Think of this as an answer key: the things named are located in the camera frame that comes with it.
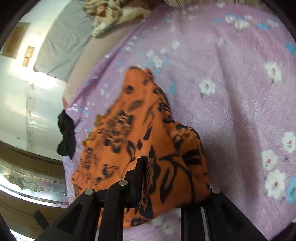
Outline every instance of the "gray fabric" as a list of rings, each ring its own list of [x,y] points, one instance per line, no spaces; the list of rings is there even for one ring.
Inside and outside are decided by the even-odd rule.
[[[57,17],[38,53],[34,71],[67,82],[69,74],[91,37],[93,19],[84,3],[71,1]]]

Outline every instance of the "black cloth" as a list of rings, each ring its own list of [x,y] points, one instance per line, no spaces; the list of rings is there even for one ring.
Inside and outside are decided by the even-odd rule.
[[[57,153],[61,156],[69,156],[71,159],[75,153],[76,139],[74,133],[74,122],[66,114],[65,110],[58,117],[59,130],[63,135],[63,140],[57,148]]]

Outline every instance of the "orange fabric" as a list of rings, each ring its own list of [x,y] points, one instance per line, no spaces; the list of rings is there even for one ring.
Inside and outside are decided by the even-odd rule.
[[[148,69],[126,72],[120,97],[104,116],[97,116],[84,145],[72,175],[76,196],[88,188],[109,188],[135,169],[137,161],[147,166],[142,200],[125,214],[125,228],[210,194],[200,138],[172,120],[167,97]]]

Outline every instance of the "silver rivet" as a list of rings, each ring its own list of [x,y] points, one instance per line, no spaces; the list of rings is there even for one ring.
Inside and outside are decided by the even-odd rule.
[[[121,180],[120,182],[119,182],[119,185],[120,186],[126,186],[128,184],[128,181],[127,180]]]
[[[219,188],[212,188],[212,193],[219,194],[220,193],[220,189]]]
[[[90,196],[94,193],[94,191],[93,191],[93,189],[86,189],[84,193],[86,196]]]

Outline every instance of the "purple blanket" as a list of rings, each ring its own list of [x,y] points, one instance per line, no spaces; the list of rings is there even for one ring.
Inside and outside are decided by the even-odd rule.
[[[296,217],[296,44],[281,21],[223,4],[161,6],[143,20],[96,66],[66,110],[77,124],[76,153],[63,160],[70,202],[82,141],[96,114],[118,97],[132,65],[153,71],[173,118],[200,134],[211,184],[267,239],[284,229]],[[124,239],[180,240],[176,218],[125,230]]]

